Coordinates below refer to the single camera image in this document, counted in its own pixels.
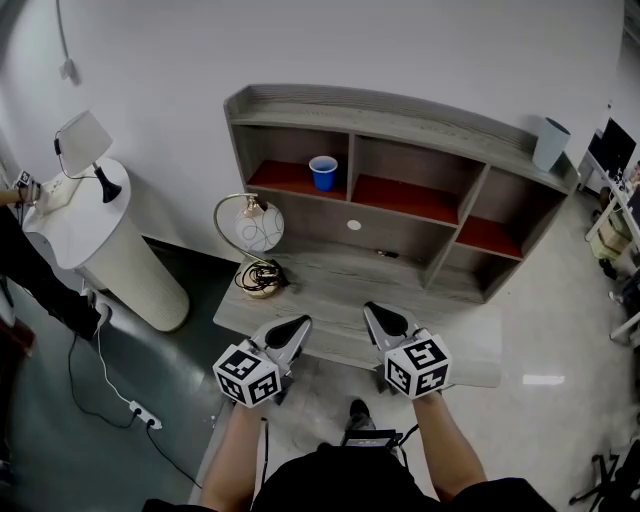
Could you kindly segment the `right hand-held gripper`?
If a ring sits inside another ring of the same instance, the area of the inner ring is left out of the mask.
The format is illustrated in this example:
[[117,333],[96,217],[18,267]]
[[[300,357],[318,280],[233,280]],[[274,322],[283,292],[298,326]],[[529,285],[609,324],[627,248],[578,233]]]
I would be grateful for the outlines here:
[[411,400],[444,388],[452,357],[441,337],[421,328],[409,310],[368,301],[363,306],[372,344],[384,353],[384,379],[390,388]]

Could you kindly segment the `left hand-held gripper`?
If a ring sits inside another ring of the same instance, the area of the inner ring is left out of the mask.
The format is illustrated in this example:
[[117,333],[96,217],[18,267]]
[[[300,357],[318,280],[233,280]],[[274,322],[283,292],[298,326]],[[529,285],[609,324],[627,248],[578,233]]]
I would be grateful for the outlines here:
[[212,367],[222,393],[247,408],[267,400],[280,404],[293,384],[292,365],[312,327],[306,314],[278,318],[229,346]]

